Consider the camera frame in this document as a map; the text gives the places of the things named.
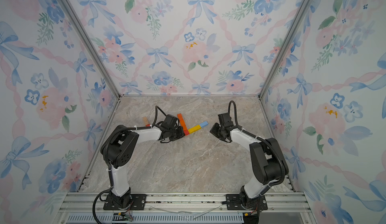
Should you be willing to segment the orange long block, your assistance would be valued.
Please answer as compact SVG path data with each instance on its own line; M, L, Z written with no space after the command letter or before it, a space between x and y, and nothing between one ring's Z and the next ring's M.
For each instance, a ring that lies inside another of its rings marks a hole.
M181 126L183 127L183 131L184 131L184 132L187 132L187 131L188 131L188 129L187 129L186 124L185 124L184 121L181 121Z

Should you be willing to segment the light blue block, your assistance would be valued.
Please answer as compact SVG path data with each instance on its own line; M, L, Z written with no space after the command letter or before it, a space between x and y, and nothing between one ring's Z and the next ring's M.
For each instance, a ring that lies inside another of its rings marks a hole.
M207 121L204 121L204 122L200 123L200 127L201 127L201 128L204 128L204 127L206 127L208 124L209 124L209 123L208 123Z

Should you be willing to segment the yellow long block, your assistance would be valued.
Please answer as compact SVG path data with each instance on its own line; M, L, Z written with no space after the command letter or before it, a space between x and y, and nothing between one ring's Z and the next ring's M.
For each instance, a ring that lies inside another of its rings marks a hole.
M201 128L202 127L200 125L197 125L197 126L194 126L194 127L190 128L190 129L188 129L188 132L189 132L189 134L192 134L192 133L200 130Z

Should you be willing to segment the orange short block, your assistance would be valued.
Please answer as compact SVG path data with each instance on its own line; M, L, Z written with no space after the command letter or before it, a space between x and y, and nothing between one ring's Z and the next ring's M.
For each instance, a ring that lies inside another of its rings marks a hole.
M178 114L178 119L179 119L181 122L184 121L182 114Z

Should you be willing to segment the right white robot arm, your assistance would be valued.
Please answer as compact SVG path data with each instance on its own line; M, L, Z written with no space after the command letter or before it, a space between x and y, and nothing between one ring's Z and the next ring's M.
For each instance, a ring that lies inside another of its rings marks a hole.
M240 199L243 202L256 200L284 182L288 166L275 138L264 139L244 128L226 127L219 123L212 126L210 133L221 141L235 142L249 150L253 176L241 188Z

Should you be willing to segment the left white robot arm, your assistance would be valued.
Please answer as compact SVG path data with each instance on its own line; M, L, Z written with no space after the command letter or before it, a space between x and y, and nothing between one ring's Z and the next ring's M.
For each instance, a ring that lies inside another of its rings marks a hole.
M110 196L121 201L130 196L127 178L127 164L135 147L147 141L169 142L185 136L182 126L162 127L161 125L128 128L117 126L101 148L101 154L108 167Z

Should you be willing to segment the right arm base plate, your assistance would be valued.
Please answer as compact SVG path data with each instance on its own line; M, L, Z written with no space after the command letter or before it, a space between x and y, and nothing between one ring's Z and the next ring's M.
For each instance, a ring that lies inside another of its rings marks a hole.
M268 210L265 196L259 195L255 198L249 198L244 193L226 194L226 200L221 202L227 206L229 211L266 211Z

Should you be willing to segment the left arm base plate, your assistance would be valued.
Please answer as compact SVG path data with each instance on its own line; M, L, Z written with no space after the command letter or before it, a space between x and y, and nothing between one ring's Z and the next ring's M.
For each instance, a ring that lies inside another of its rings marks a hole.
M103 210L105 211L143 211L146 203L146 194L127 193L121 197L113 193L107 195Z

